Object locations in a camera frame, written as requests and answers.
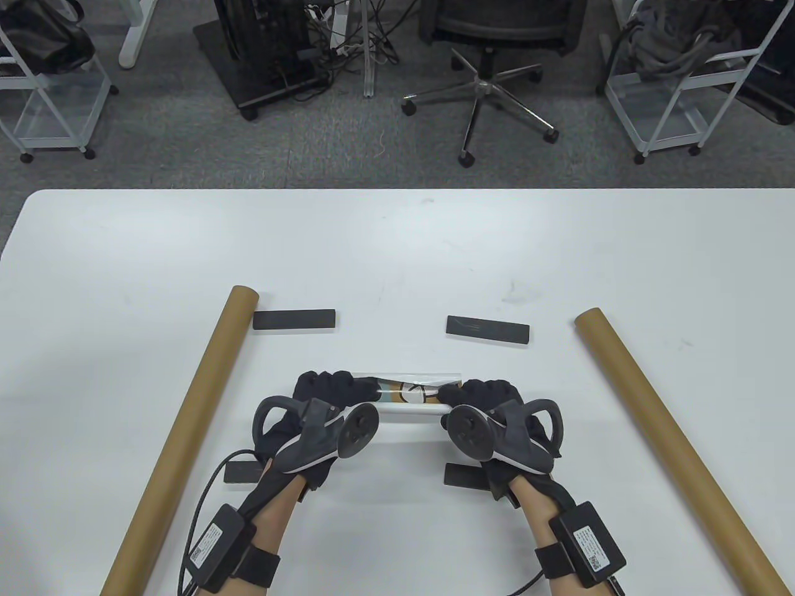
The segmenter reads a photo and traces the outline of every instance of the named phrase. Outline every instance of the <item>forearm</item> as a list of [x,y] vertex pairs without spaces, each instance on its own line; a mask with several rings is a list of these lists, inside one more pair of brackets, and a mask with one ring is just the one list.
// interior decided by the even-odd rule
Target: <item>forearm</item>
[[[559,511],[555,502],[535,490],[522,476],[517,476],[511,483],[510,489],[516,495],[519,505],[527,518],[527,523],[536,539],[538,548],[555,544],[557,538],[549,527],[549,520],[558,515]],[[553,596],[611,596],[612,592],[607,584],[600,583],[592,588],[583,588],[576,575],[566,575],[549,582]]]
[[[287,488],[282,490],[266,507],[254,518],[257,533],[251,543],[263,551],[277,554],[281,545],[281,538],[285,534],[290,516],[298,502],[298,497],[304,490],[306,481],[301,476],[296,476]],[[241,579],[229,578],[219,591],[219,596],[264,596],[266,591]],[[199,591],[200,596],[208,596],[208,592]]]

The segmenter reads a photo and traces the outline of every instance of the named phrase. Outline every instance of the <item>barcode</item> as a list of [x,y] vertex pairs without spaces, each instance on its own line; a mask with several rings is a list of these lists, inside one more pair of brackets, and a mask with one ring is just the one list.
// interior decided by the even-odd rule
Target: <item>barcode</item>
[[191,553],[191,561],[193,561],[194,564],[196,564],[198,558],[201,557],[202,551],[203,549],[201,546],[197,546],[196,548],[193,549],[193,552]]

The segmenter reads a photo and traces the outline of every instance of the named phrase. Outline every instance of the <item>chrome chair leg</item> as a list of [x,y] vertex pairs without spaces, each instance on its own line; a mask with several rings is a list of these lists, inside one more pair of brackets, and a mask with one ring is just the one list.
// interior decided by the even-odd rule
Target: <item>chrome chair leg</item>
[[472,139],[472,132],[475,130],[475,124],[478,121],[480,114],[480,107],[483,105],[483,94],[478,93],[475,95],[475,103],[472,105],[472,115],[469,117],[467,124],[467,131],[463,134],[463,145],[461,146],[461,153],[458,155],[458,163],[465,168],[471,168],[475,163],[475,156],[469,153],[469,141]]
[[505,98],[505,99],[507,99],[509,102],[513,103],[513,104],[514,104],[516,107],[518,107],[518,108],[521,108],[521,109],[522,109],[522,111],[523,111],[523,112],[525,112],[525,114],[527,114],[527,115],[531,116],[531,117],[532,117],[532,118],[534,118],[534,119],[535,119],[537,122],[540,122],[542,125],[546,126],[546,129],[547,129],[547,130],[546,130],[546,132],[544,133],[544,140],[545,140],[545,141],[547,141],[547,142],[549,142],[549,143],[554,143],[555,141],[557,141],[557,138],[558,138],[558,136],[559,136],[559,133],[557,132],[557,130],[555,130],[555,127],[554,127],[554,126],[552,126],[551,124],[549,124],[549,122],[547,122],[546,120],[544,120],[544,119],[543,119],[541,116],[539,116],[539,115],[538,115],[538,114],[536,114],[534,111],[532,111],[530,108],[528,108],[528,107],[527,107],[527,106],[526,106],[524,103],[522,103],[521,101],[519,101],[519,98],[517,98],[517,97],[516,97],[516,96],[515,96],[513,93],[511,93],[510,91],[507,91],[507,90],[503,89],[503,88],[502,88],[502,87],[500,87],[499,85],[493,85],[493,86],[492,86],[492,88],[493,88],[495,91],[497,91],[497,93],[499,93],[499,94],[500,94],[500,95],[501,95],[503,98]]
[[522,76],[527,72],[537,72],[542,69],[543,66],[541,64],[531,64],[530,66],[520,66],[519,68],[511,68],[509,71],[498,72],[496,75],[494,75],[492,82],[499,83],[500,81],[515,79],[516,77]]
[[403,98],[403,104],[405,105],[406,102],[410,102],[413,99],[431,99],[437,95],[444,95],[446,93],[453,93],[455,91],[471,89],[474,86],[475,86],[475,81],[469,81],[467,83],[456,83],[455,85],[447,85],[446,87],[439,87],[438,89],[432,89],[431,91],[422,91],[420,93],[413,93],[411,95],[406,95]]
[[472,63],[461,55],[461,52],[459,52],[455,48],[451,48],[451,50],[452,50],[452,55],[455,56],[459,60],[459,62],[464,65],[465,68],[472,71],[473,75],[478,74],[478,69],[472,66]]

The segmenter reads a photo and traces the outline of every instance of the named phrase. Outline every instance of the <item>chair base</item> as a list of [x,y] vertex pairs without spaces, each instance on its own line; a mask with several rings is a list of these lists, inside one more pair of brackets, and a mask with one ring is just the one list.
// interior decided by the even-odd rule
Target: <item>chair base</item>
[[475,130],[475,124],[478,121],[480,108],[483,105],[484,99],[488,95],[497,95],[500,99],[519,108],[522,113],[530,116],[535,122],[538,122],[544,126],[545,141],[548,143],[555,143],[557,141],[560,133],[555,129],[554,126],[533,112],[524,103],[519,101],[515,95],[500,85],[500,83],[504,81],[515,79],[519,76],[527,76],[530,81],[534,83],[540,83],[541,77],[544,73],[543,67],[540,64],[531,64],[530,66],[522,66],[520,68],[513,68],[509,71],[503,71],[494,74],[495,51],[493,48],[485,48],[483,50],[478,68],[475,68],[475,66],[473,66],[469,60],[464,58],[455,48],[452,50],[452,53],[452,69],[467,69],[475,76],[474,80],[469,83],[457,83],[454,85],[448,85],[446,87],[432,89],[431,91],[423,91],[421,93],[407,95],[401,102],[401,109],[403,110],[403,114],[407,116],[413,116],[417,112],[417,106],[415,105],[414,100],[443,99],[450,97],[451,95],[455,95],[459,91],[473,90],[475,92],[475,103],[472,106],[472,112],[469,117],[467,129],[463,134],[463,144],[458,156],[458,162],[464,168],[470,168],[475,163],[475,158],[471,153],[469,153],[469,143],[472,139],[472,133]]

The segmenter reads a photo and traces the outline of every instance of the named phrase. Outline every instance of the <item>office chair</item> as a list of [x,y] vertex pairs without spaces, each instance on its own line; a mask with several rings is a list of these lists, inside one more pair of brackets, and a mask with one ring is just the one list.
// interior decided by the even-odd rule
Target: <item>office chair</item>
[[504,48],[552,49],[561,56],[573,52],[580,42],[587,3],[588,0],[421,0],[420,38],[426,44],[451,41],[471,45],[480,49],[481,56],[476,68],[453,49],[451,68],[454,71],[466,68],[475,79],[407,95],[401,103],[403,113],[412,116],[417,112],[415,100],[442,99],[458,91],[473,89],[475,104],[458,156],[459,163],[465,168],[475,163],[468,151],[469,141],[487,95],[496,94],[518,107],[544,126],[545,141],[556,142],[560,134],[555,127],[500,84],[523,75],[527,75],[531,82],[540,83],[543,67],[531,64],[495,74],[494,58],[497,50]]

